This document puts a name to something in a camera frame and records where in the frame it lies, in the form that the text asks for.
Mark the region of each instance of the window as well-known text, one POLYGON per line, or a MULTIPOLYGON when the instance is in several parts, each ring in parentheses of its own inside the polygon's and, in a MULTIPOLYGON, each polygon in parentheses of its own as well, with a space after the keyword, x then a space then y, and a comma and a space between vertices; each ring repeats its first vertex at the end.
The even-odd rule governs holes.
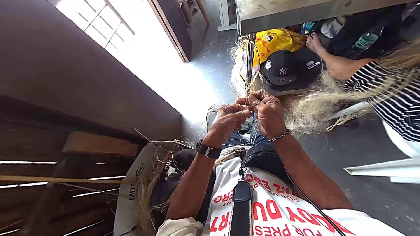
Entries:
POLYGON ((134 35, 108 0, 49 1, 107 51, 118 50, 134 35))

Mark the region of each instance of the metal table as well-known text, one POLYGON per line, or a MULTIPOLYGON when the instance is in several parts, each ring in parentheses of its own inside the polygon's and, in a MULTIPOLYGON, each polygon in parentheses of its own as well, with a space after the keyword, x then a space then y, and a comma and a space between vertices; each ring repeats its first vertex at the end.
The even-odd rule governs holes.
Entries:
MULTIPOLYGON (((255 39, 255 33, 309 21, 384 8, 413 0, 236 0, 239 36, 255 39)), ((247 45, 247 83, 251 82, 254 46, 247 45)))

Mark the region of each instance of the black and white striped shirt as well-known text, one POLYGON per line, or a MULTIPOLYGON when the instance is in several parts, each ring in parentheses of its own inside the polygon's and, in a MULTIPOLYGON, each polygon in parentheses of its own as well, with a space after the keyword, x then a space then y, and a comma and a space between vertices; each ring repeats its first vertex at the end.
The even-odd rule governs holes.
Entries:
MULTIPOLYGON (((371 62, 360 68, 344 85, 346 92, 364 92, 384 85, 387 76, 404 77, 406 71, 394 71, 371 62)), ((420 81, 415 78, 395 95, 374 95, 367 99, 374 111, 405 140, 420 142, 420 81)))

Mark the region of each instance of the foot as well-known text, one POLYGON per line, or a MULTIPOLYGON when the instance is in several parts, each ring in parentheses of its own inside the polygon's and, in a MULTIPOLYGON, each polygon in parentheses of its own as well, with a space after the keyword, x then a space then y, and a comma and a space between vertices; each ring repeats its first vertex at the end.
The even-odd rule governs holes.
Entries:
POLYGON ((323 53, 326 53, 327 50, 322 46, 321 41, 319 41, 318 35, 316 33, 312 33, 306 39, 306 46, 318 56, 322 57, 323 53))

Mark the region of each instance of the hand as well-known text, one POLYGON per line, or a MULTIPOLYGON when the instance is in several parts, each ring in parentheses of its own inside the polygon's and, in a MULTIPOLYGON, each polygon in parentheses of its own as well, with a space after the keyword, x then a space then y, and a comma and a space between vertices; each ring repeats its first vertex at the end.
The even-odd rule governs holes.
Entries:
POLYGON ((249 117, 251 117, 251 112, 242 105, 221 106, 203 144, 211 148, 222 148, 222 144, 231 137, 232 131, 240 131, 241 124, 245 123, 246 118, 249 117))
POLYGON ((247 98, 238 98, 236 103, 252 107, 249 109, 256 112, 260 133, 267 139, 278 137, 286 132, 280 100, 267 91, 258 90, 247 98))

